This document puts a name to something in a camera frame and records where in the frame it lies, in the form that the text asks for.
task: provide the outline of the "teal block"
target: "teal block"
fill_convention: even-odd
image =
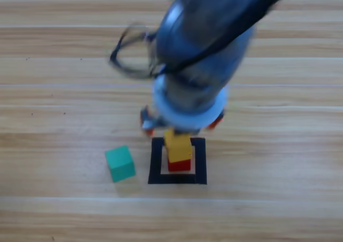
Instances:
[[[135,165],[129,148],[125,145],[105,153],[113,182],[136,175]]]

